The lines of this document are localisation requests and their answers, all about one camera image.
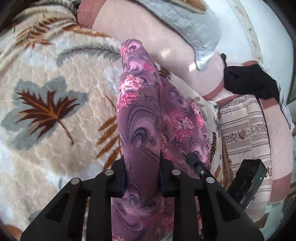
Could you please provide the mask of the brown round deer cushion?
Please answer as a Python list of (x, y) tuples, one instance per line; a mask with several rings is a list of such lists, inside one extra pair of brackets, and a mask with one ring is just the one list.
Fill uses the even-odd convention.
[(201, 0), (179, 0), (181, 6), (191, 10), (206, 11), (207, 7)]

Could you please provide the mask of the black garment on pillow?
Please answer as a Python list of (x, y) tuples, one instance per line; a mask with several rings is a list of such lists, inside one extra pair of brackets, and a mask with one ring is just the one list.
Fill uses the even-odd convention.
[(224, 88), (234, 94), (252, 94), (262, 99), (280, 100), (276, 81), (265, 73), (258, 64), (225, 66)]

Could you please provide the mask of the cream leaf-pattern plush blanket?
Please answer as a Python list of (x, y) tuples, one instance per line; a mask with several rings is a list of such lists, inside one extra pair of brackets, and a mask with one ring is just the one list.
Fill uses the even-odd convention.
[[(1, 33), (1, 221), (15, 236), (74, 176), (90, 179), (123, 157), (117, 124), (121, 43), (81, 27), (74, 6), (42, 1)], [(211, 173), (224, 183), (214, 104), (154, 61), (199, 106)]]

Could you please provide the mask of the striped beige pillow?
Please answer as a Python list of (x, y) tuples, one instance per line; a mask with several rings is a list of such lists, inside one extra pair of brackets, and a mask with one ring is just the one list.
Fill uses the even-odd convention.
[(219, 127), (236, 173), (244, 159), (261, 159), (266, 176), (246, 213), (253, 221), (264, 216), (271, 195), (272, 162), (265, 119), (257, 98), (242, 95), (219, 108)]

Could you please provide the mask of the pink bed sheet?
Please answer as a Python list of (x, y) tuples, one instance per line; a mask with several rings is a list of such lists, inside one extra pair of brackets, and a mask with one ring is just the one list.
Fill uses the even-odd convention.
[[(163, 67), (182, 78), (206, 100), (221, 107), (237, 98), (224, 88), (224, 64), (215, 53), (205, 71), (199, 71), (194, 52), (185, 40), (136, 1), (83, 1), (78, 9), (81, 25), (124, 41), (138, 39)], [(260, 99), (267, 124), (272, 161), (270, 203), (286, 199), (293, 170), (292, 134), (275, 98)]]

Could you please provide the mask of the purple floral fleece garment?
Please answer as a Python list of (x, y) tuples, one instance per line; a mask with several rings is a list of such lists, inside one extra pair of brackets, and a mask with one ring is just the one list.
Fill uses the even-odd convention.
[(174, 199), (163, 198), (158, 191), (160, 158), (196, 177), (185, 158), (197, 153), (209, 164), (208, 132), (199, 106), (159, 75), (140, 41), (125, 41), (120, 55), (117, 124), (128, 187), (123, 198), (112, 201), (112, 236), (161, 240), (173, 230)]

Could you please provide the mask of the grey quilted pillow cover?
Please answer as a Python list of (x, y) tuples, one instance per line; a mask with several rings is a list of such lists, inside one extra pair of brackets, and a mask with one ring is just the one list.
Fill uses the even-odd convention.
[(218, 16), (204, 2), (205, 10), (186, 1), (139, 0), (138, 3), (174, 29), (193, 49), (195, 63), (206, 70), (221, 39)]

